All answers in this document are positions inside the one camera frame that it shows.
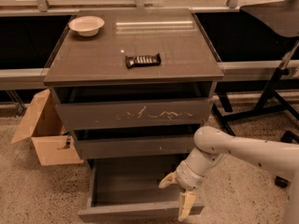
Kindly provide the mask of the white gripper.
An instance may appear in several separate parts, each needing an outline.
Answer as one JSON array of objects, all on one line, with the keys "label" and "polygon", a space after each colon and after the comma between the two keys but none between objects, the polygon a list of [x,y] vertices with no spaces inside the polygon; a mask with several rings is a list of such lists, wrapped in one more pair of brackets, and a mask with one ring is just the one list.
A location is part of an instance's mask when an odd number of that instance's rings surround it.
[{"label": "white gripper", "polygon": [[204,178],[196,174],[185,161],[182,161],[177,167],[176,171],[169,173],[165,178],[159,183],[160,189],[165,189],[170,185],[177,184],[182,188],[186,189],[185,192],[179,194],[179,208],[178,208],[178,220],[185,220],[195,203],[196,194],[193,191],[197,189]]}]

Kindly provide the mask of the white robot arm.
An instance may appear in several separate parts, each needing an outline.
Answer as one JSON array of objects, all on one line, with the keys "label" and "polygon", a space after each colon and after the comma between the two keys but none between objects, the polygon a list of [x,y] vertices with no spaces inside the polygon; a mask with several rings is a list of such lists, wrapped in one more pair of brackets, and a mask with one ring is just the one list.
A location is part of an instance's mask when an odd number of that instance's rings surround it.
[{"label": "white robot arm", "polygon": [[216,166],[225,154],[281,176],[291,182],[290,199],[282,224],[299,224],[299,146],[283,142],[232,136],[204,126],[193,137],[194,148],[176,171],[159,184],[164,189],[172,184],[181,188],[178,219],[185,220],[195,203],[195,190],[204,174]]}]

